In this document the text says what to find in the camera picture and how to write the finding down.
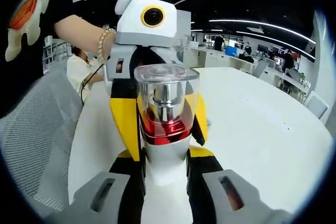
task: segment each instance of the cable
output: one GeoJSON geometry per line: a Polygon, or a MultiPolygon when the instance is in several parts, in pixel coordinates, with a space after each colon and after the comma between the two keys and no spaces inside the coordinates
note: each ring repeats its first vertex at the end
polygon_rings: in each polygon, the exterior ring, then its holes
{"type": "Polygon", "coordinates": [[[82,84],[82,89],[80,91],[80,98],[82,100],[82,104],[84,106],[84,101],[83,101],[83,89],[86,86],[86,84],[88,84],[88,82],[91,80],[91,78],[98,72],[98,70],[103,66],[104,64],[100,65],[99,68],[97,68],[97,70],[91,75],[91,77],[89,78],[89,80],[87,80],[85,83],[82,84]]]}

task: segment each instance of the white robot head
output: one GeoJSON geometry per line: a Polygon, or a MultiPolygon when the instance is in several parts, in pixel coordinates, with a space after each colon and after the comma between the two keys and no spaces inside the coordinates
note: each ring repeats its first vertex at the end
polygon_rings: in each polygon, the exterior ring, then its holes
{"type": "Polygon", "coordinates": [[[118,0],[115,13],[121,15],[116,43],[172,47],[176,34],[177,11],[160,0],[118,0]]]}

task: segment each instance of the black ceiling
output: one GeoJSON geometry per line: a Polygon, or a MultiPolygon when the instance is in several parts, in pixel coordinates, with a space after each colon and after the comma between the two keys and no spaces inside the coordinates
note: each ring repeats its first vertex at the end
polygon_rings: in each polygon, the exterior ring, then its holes
{"type": "MultiPolygon", "coordinates": [[[[116,25],[117,15],[114,6],[117,0],[86,0],[75,3],[76,14],[95,25],[116,25]]],[[[166,0],[176,3],[180,0],[166,0]]],[[[192,29],[224,29],[226,33],[235,31],[253,33],[246,27],[256,25],[235,23],[209,23],[210,19],[247,19],[271,23],[294,30],[311,37],[313,26],[313,7],[323,4],[324,0],[187,0],[178,4],[177,9],[192,12],[195,24],[192,29]]],[[[300,49],[306,47],[307,41],[279,29],[262,26],[265,34],[294,45],[300,49]]]]}

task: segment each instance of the bracelet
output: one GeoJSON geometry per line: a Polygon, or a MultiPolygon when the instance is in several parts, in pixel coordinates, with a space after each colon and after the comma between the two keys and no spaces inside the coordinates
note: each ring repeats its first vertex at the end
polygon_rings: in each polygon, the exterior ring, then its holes
{"type": "Polygon", "coordinates": [[[103,57],[103,44],[106,36],[110,33],[114,32],[113,28],[109,28],[108,26],[103,27],[105,31],[101,34],[99,41],[98,41],[98,53],[97,53],[97,60],[99,61],[99,64],[104,64],[105,60],[103,57]]]}

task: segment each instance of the robot camera eye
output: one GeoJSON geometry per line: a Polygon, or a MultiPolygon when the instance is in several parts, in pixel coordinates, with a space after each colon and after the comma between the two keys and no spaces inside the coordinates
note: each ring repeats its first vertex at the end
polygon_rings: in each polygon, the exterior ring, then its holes
{"type": "Polygon", "coordinates": [[[142,12],[142,22],[149,27],[159,26],[164,20],[164,11],[159,7],[148,7],[142,12]]]}

